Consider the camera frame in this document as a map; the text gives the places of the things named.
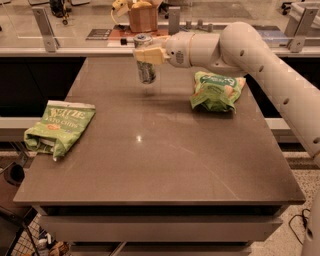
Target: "table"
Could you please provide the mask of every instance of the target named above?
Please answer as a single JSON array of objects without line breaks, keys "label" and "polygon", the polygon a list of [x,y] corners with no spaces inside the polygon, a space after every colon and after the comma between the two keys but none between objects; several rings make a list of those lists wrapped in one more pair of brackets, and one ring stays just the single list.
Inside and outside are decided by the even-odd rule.
[{"label": "table", "polygon": [[305,198],[248,87],[236,113],[191,109],[198,70],[143,85],[131,56],[87,58],[66,101],[96,115],[64,159],[36,156],[14,202],[73,255],[248,255]]}]

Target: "chip bag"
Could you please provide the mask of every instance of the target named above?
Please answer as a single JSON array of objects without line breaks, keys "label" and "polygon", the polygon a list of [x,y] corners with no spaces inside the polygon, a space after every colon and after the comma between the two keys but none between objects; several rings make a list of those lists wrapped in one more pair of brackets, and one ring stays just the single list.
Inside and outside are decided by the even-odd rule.
[{"label": "chip bag", "polygon": [[201,105],[208,111],[235,111],[235,101],[246,83],[244,77],[227,77],[199,71],[195,74],[195,93],[190,97],[192,109]]},{"label": "chip bag", "polygon": [[24,133],[27,149],[53,154],[54,160],[65,156],[94,114],[94,105],[48,101],[41,120]]}]

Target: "black panel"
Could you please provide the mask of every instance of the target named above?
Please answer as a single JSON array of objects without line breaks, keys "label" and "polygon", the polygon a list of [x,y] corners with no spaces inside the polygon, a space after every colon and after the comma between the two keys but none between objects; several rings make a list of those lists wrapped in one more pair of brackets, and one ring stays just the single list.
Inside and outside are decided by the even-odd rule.
[{"label": "black panel", "polygon": [[84,57],[0,58],[0,116],[42,116],[48,100],[64,100]]},{"label": "black panel", "polygon": [[272,216],[278,205],[206,205],[206,206],[42,206],[50,216]]},{"label": "black panel", "polygon": [[[319,58],[282,58],[289,66],[306,78],[310,83],[320,89],[320,59]],[[247,84],[256,99],[264,117],[281,117],[271,101],[262,91],[256,81],[246,76]]]}]

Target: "table surface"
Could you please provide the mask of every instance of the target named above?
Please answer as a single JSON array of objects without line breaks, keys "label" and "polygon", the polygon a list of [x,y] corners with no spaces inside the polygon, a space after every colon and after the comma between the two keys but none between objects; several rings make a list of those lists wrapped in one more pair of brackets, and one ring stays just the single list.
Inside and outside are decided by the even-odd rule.
[{"label": "table surface", "polygon": [[290,205],[305,200],[248,87],[236,113],[191,109],[194,72],[88,58],[66,101],[96,115],[66,157],[38,154],[14,201],[32,205]]}]

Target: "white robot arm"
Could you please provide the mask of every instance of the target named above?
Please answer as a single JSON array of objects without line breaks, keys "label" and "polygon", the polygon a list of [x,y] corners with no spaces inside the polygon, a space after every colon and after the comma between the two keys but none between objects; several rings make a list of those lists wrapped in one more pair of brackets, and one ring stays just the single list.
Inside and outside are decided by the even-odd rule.
[{"label": "white robot arm", "polygon": [[[236,22],[221,35],[180,32],[160,45],[136,49],[136,59],[154,64],[168,60],[176,67],[199,66],[229,76],[250,74],[320,166],[320,91],[278,58],[253,27]],[[320,192],[309,216],[302,256],[319,254],[319,213]]]}]

